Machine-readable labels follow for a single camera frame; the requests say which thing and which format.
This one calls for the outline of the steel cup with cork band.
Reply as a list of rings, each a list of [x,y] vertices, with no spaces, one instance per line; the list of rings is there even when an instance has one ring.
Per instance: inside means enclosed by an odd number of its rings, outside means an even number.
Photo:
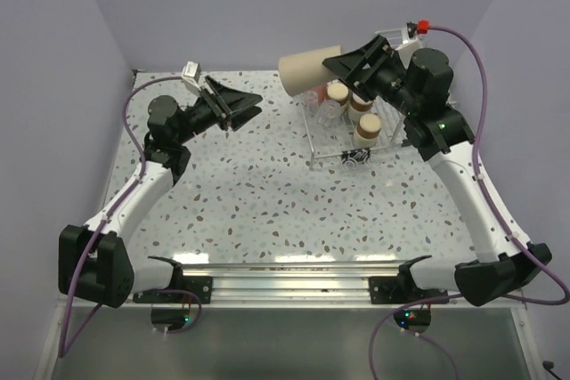
[[[357,123],[363,115],[370,112],[372,105],[372,101],[365,101],[356,93],[352,93],[346,109],[348,118]]]

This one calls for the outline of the pink plastic cup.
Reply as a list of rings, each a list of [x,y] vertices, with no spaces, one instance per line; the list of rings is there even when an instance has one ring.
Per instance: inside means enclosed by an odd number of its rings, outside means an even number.
[[[312,88],[311,92],[316,93],[318,95],[319,99],[323,99],[327,94],[327,86],[328,86],[327,83],[322,84],[322,85],[318,85],[318,86]]]

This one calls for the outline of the large clear glass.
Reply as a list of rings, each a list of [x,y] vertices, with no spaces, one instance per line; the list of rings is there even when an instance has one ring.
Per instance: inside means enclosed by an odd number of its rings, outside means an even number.
[[[316,123],[325,129],[339,126],[344,108],[336,101],[326,100],[318,108],[315,114]]]

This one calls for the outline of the small clear glass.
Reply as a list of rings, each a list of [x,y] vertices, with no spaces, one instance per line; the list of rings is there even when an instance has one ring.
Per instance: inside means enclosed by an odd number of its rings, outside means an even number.
[[[320,95],[316,91],[307,91],[302,95],[301,105],[307,115],[314,116],[320,107]]]

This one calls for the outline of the beige plastic cup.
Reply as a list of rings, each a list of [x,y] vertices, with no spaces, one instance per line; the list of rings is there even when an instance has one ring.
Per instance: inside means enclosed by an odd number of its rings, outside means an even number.
[[[295,97],[333,81],[336,76],[322,62],[343,52],[341,45],[333,45],[281,57],[278,61],[278,74],[285,93]]]

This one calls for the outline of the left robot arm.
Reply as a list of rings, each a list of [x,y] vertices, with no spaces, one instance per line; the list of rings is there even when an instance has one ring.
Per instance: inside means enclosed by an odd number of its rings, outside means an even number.
[[[232,89],[206,77],[196,101],[181,107],[170,95],[148,106],[148,131],[134,146],[140,164],[124,187],[94,217],[68,225],[59,236],[58,286],[80,298],[118,308],[132,294],[155,292],[165,302],[183,296],[182,267],[150,256],[131,261],[127,244],[144,217],[182,178],[190,163],[189,140],[217,126],[236,131],[260,114],[261,95]]]

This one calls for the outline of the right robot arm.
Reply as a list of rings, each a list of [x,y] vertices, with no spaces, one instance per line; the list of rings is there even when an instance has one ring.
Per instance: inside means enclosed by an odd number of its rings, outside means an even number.
[[[552,259],[548,246],[522,231],[473,153],[475,135],[447,101],[453,80],[448,57],[419,48],[409,63],[382,36],[322,62],[366,101],[381,98],[404,117],[407,141],[449,191],[467,226],[475,260],[440,261],[422,256],[400,266],[396,290],[417,302],[428,290],[456,290],[482,306],[527,285]]]

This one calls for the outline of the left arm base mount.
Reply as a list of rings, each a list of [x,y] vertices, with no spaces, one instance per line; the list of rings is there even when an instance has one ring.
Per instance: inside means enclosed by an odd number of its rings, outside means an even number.
[[[164,337],[181,334],[196,327],[203,306],[211,303],[213,279],[209,276],[183,277],[166,289],[135,293],[133,302],[149,304],[151,323]]]

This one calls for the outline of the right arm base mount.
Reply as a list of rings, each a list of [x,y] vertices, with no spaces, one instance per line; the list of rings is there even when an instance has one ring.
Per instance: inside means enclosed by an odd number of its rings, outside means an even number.
[[[414,287],[405,287],[396,276],[373,276],[368,279],[368,283],[370,302],[372,304],[402,306],[422,299],[448,296],[446,291],[437,289],[422,290]],[[415,333],[424,333],[431,324],[431,305],[421,303],[419,306],[399,311],[392,318],[394,323],[400,328]]]

